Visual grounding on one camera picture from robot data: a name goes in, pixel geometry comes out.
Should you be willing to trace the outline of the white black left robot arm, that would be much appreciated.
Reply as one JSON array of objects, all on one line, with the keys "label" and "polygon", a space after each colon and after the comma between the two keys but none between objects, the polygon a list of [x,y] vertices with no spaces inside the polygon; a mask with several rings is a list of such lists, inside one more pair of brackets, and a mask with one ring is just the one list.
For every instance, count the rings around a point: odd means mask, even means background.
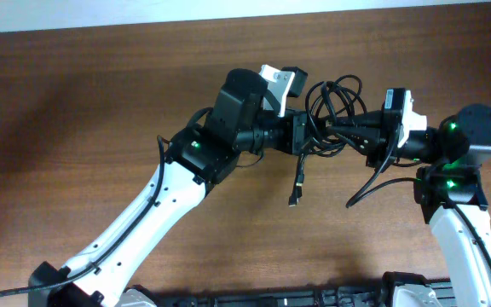
[{"label": "white black left robot arm", "polygon": [[298,67],[230,71],[213,107],[197,111],[169,141],[150,182],[89,246],[61,269],[42,263],[28,283],[30,306],[152,306],[128,283],[167,232],[237,166],[268,148],[297,154],[304,114],[286,108],[308,75]]}]

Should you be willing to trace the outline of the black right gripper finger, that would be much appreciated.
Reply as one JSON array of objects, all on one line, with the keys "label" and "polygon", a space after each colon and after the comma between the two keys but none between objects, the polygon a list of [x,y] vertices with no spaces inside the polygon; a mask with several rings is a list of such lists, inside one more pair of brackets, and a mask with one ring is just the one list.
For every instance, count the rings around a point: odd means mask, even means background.
[{"label": "black right gripper finger", "polygon": [[337,117],[331,120],[331,124],[333,126],[379,127],[382,119],[383,113],[381,111],[371,111],[350,117]]},{"label": "black right gripper finger", "polygon": [[328,135],[337,136],[363,155],[376,151],[382,142],[379,129],[354,126],[329,126]]}]

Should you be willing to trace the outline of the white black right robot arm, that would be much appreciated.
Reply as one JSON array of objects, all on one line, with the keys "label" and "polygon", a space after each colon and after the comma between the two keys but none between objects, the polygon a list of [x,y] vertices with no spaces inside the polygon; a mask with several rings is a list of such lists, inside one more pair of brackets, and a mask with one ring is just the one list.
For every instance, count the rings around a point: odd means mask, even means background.
[{"label": "white black right robot arm", "polygon": [[442,249],[461,306],[491,306],[491,225],[480,169],[491,158],[491,107],[473,104],[429,127],[404,107],[328,121],[326,133],[357,141],[377,173],[418,161],[414,199]]}]

